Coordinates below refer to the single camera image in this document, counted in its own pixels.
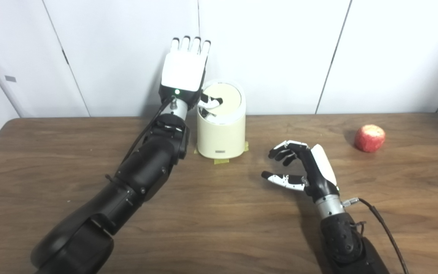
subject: black cable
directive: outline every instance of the black cable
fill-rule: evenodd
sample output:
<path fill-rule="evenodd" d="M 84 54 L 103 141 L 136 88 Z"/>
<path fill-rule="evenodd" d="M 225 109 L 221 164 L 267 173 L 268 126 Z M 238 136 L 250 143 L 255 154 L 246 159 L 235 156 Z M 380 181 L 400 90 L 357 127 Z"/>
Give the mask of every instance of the black cable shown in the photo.
<path fill-rule="evenodd" d="M 397 243 L 395 242 L 395 239 L 393 238 L 393 236 L 391 235 L 390 229 L 388 229 L 388 227 L 386 226 L 386 224 L 384 223 L 383 218 L 381 217 L 381 215 L 379 214 L 378 210 L 370 205 L 370 203 L 368 203 L 366 200 L 359 198 L 359 201 L 363 204 L 365 204 L 370 210 L 371 212 L 375 215 L 376 219 L 378 219 L 378 221 L 381 223 L 381 225 L 383 226 L 384 230 L 386 231 L 386 234 L 388 235 L 388 238 L 390 238 L 391 244 L 393 245 L 393 247 L 395 248 L 395 252 L 398 255 L 398 259 L 400 260 L 401 263 L 401 267 L 403 267 L 403 272 L 405 274 L 408 274 L 408 268 L 406 267 L 405 264 L 405 260 L 403 260 L 402 257 L 402 253 L 400 252 L 400 249 L 398 248 Z"/>
<path fill-rule="evenodd" d="M 155 119 L 158 116 L 160 116 L 160 114 L 162 114 L 162 111 L 168 106 L 168 104 L 170 104 L 170 102 L 172 102 L 172 99 L 174 99 L 174 98 L 175 98 L 175 96 L 170 96 L 163 101 L 162 105 L 158 109 L 155 116 L 153 116 L 153 118 L 150 120 L 148 125 L 146 125 L 146 127 L 144 128 L 144 130 L 141 131 L 141 133 L 138 135 L 138 137 L 136 137 L 136 140 L 133 142 L 133 144 L 129 148 L 128 152 L 126 153 L 126 156 L 124 157 L 124 159 L 121 163 L 124 163 L 124 161 L 126 161 L 126 159 L 128 159 L 128 157 L 131 155 L 131 153 L 133 153 L 134 147 L 138 144 L 138 142 L 141 140 L 141 138 L 143 138 L 144 134 L 150 130 L 153 123 L 155 123 Z"/>

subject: robot finger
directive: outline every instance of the robot finger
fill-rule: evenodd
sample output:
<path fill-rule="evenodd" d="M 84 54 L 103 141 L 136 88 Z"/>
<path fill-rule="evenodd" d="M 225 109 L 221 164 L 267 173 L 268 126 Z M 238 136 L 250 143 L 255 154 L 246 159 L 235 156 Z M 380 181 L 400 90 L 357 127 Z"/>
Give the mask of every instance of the robot finger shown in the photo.
<path fill-rule="evenodd" d="M 292 141 L 292 140 L 287 141 L 286 147 L 296 153 L 309 149 L 309 146 L 306 143 Z"/>
<path fill-rule="evenodd" d="M 303 176 L 300 175 L 273 174 L 268 171 L 263 171 L 261 176 L 266 180 L 287 189 L 303 191 L 305 188 Z"/>
<path fill-rule="evenodd" d="M 292 152 L 292 154 L 285 157 L 285 160 L 283 161 L 283 166 L 289 166 L 295 159 L 297 159 L 297 155 Z"/>
<path fill-rule="evenodd" d="M 181 51 L 188 51 L 189 44 L 190 44 L 190 37 L 185 36 L 184 39 L 182 39 L 182 45 L 180 47 L 180 50 Z"/>
<path fill-rule="evenodd" d="M 194 54 L 199 54 L 200 52 L 198 51 L 200 48 L 200 37 L 196 37 L 194 38 L 194 41 L 192 42 L 192 48 L 190 49 L 191 53 Z"/>
<path fill-rule="evenodd" d="M 292 151 L 290 149 L 284 149 L 275 156 L 275 161 L 281 161 L 285 157 L 290 157 L 292 155 Z"/>
<path fill-rule="evenodd" d="M 268 158 L 273 159 L 281 151 L 288 150 L 286 147 L 286 143 L 287 143 L 287 141 L 283 141 L 280 144 L 278 144 L 277 146 L 275 146 L 274 148 L 272 148 L 270 150 L 270 152 L 268 153 Z"/>
<path fill-rule="evenodd" d="M 222 104 L 222 98 L 214 98 L 207 96 L 205 94 L 200 95 L 200 101 L 198 102 L 197 106 L 202 108 L 214 108 L 218 107 Z"/>
<path fill-rule="evenodd" d="M 211 47 L 211 42 L 209 40 L 205 40 L 202 45 L 202 49 L 200 50 L 200 55 L 207 56 L 209 54 L 209 48 Z"/>
<path fill-rule="evenodd" d="M 172 46 L 170 47 L 170 52 L 179 50 L 179 39 L 173 38 L 172 39 Z"/>

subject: robotic hand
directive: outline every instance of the robotic hand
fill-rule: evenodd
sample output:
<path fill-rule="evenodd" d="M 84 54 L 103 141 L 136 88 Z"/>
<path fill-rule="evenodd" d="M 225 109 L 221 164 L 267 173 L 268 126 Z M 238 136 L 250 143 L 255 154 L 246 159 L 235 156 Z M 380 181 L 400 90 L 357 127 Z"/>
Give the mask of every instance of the robotic hand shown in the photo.
<path fill-rule="evenodd" d="M 376 208 L 360 198 L 340 201 L 336 177 L 320 145 L 309 148 L 305 143 L 284 141 L 270 150 L 268 158 L 274 158 L 276 161 L 284 159 L 284 166 L 290 165 L 296 158 L 302 161 L 307 173 L 306 178 L 267 171 L 261 176 L 287 189 L 305 191 L 312 197 L 322 219 L 320 229 L 324 237 L 323 250 L 334 274 L 389 274 L 374 246 L 363 236 L 365 222 L 355 223 L 351 215 L 344 210 L 345 207 L 359 201 L 368 205 L 384 226 L 403 269 L 408 274 L 400 251 Z M 358 226 L 362 226 L 361 232 L 358 232 Z"/>
<path fill-rule="evenodd" d="M 212 108 L 221 99 L 202 96 L 201 87 L 210 42 L 189 45 L 174 38 L 165 58 L 160 99 L 162 106 L 130 147 L 109 184 L 71 213 L 45 236 L 31 253 L 37 274 L 95 274 L 113 251 L 113 239 L 139 207 L 167 181 L 172 168 L 187 153 L 189 109 Z M 143 145 L 137 144 L 143 139 Z"/>

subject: silver connector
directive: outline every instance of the silver connector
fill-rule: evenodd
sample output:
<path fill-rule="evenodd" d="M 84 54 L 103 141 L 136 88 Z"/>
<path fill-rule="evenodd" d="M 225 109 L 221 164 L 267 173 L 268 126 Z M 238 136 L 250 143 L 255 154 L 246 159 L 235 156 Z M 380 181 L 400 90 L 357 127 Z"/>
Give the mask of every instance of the silver connector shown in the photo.
<path fill-rule="evenodd" d="M 351 205 L 358 203 L 358 202 L 359 202 L 359 198 L 356 197 L 356 198 L 351 198 L 349 200 L 343 201 L 341 204 L 343 207 L 348 207 L 348 206 L 351 206 Z"/>
<path fill-rule="evenodd" d="M 188 105 L 183 100 L 180 99 L 172 99 L 170 104 L 162 111 L 162 114 L 173 114 L 182 118 L 183 120 L 187 117 Z"/>
<path fill-rule="evenodd" d="M 177 98 L 174 98 L 172 102 L 170 103 L 170 109 L 175 110 L 177 109 Z"/>
<path fill-rule="evenodd" d="M 339 200 L 339 196 L 335 194 L 329 194 L 318 199 L 315 201 L 315 205 L 322 219 L 346 212 L 341 204 L 341 200 Z"/>

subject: yellow tape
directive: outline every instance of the yellow tape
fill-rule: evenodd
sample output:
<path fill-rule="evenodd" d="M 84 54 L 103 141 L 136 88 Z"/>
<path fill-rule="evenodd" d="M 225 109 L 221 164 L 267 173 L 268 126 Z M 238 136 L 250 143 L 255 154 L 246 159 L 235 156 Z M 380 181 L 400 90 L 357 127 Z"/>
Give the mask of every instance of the yellow tape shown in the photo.
<path fill-rule="evenodd" d="M 214 159 L 214 165 L 229 163 L 229 159 Z"/>

